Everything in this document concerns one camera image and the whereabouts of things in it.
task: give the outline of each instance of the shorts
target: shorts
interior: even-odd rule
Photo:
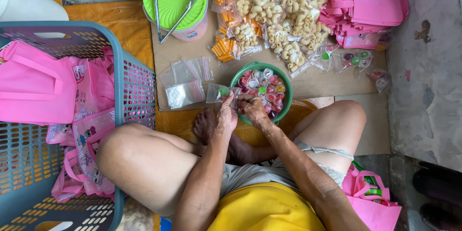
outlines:
[[[353,156],[344,150],[315,148],[298,139],[295,139],[293,143],[297,145],[297,147],[302,151],[312,150],[314,152],[332,152],[353,160]],[[318,163],[318,165],[341,187],[345,174],[339,172],[338,170],[326,167],[322,164]],[[223,182],[221,184],[220,199],[242,187],[247,187],[259,183],[267,183],[271,181],[290,187],[291,189],[300,193],[297,184],[295,184],[295,181],[286,170],[286,167],[281,162],[281,159],[277,157],[274,160],[270,160],[264,163],[246,164],[244,166],[225,164]],[[164,218],[169,221],[173,220],[173,216]]]

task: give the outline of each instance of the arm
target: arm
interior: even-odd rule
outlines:
[[[254,127],[267,137],[303,196],[314,208],[316,215],[328,231],[369,230],[335,181],[266,116],[260,98],[241,95],[239,106]]]
[[[205,231],[215,219],[228,144],[237,123],[237,113],[229,106],[232,100],[229,95],[223,102],[208,147],[189,174],[172,231]]]

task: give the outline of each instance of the leg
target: leg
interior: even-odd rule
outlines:
[[[366,124],[361,105],[352,100],[337,101],[303,119],[289,134],[315,148],[343,150],[354,155]],[[305,151],[316,163],[346,174],[351,164],[348,157],[332,152]]]
[[[200,157],[194,145],[139,124],[116,128],[98,148],[96,163],[117,187],[161,216],[175,212]]]

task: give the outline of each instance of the metal tongs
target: metal tongs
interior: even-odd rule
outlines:
[[[183,18],[188,14],[188,12],[191,10],[193,7],[194,3],[196,0],[190,0],[188,5],[186,6],[186,10],[184,10],[183,14],[180,16],[180,19],[176,21],[175,25],[170,29],[170,31],[166,35],[162,35],[160,33],[160,20],[159,20],[159,0],[154,0],[154,8],[156,10],[156,24],[157,24],[157,36],[159,38],[159,43],[162,44],[164,41],[170,36],[170,34],[173,33],[175,28],[180,24],[180,22],[183,20]]]

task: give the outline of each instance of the l.o.l. surprise logo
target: l.o.l. surprise logo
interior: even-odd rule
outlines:
[[[74,70],[74,76],[75,76],[75,80],[76,80],[77,84],[82,82],[82,80],[84,80],[83,65],[75,66],[73,68],[73,70]]]

